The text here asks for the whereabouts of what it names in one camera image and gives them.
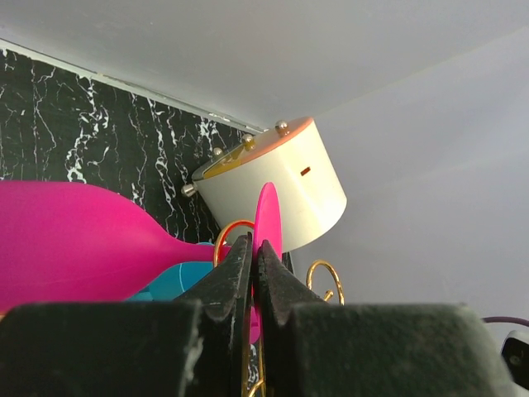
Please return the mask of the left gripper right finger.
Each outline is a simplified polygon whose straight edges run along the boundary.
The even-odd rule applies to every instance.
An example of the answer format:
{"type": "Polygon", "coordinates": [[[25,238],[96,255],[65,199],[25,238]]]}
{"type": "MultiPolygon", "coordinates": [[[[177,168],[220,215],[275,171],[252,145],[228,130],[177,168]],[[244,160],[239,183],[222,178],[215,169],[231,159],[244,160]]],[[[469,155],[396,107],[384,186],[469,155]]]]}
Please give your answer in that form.
{"type": "Polygon", "coordinates": [[[269,396],[514,396],[480,317],[461,304],[329,304],[264,243],[255,263],[269,396]]]}

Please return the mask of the blue wine glass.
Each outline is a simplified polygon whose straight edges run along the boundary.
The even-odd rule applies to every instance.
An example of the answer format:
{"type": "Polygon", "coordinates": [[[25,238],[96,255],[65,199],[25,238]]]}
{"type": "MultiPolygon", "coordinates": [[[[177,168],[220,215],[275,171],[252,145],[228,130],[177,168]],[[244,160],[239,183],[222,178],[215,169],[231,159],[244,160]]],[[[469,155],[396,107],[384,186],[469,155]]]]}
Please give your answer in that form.
{"type": "Polygon", "coordinates": [[[103,301],[170,301],[213,270],[215,246],[189,243],[153,229],[132,233],[131,240],[118,243],[102,254],[102,261],[84,280],[92,284],[79,289],[81,299],[103,301]]]}

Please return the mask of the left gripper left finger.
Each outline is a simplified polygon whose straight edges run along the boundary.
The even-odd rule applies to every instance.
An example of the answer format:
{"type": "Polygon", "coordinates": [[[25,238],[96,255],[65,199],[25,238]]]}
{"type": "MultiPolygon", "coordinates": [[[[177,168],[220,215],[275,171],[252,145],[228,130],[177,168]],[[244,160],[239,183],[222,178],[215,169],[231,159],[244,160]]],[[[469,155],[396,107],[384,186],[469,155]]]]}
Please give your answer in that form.
{"type": "Polygon", "coordinates": [[[1,322],[4,396],[242,396],[251,236],[170,302],[29,304],[1,322]]]}

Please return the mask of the pink wine glass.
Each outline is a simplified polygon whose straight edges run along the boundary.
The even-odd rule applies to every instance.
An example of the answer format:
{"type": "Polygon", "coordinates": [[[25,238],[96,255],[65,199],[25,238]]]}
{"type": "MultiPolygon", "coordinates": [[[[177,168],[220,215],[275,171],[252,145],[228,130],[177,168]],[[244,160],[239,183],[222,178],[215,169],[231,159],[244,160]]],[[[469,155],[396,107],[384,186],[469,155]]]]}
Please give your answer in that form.
{"type": "Polygon", "coordinates": [[[1,310],[122,301],[211,246],[169,235],[120,194],[71,182],[1,183],[1,310]]]}

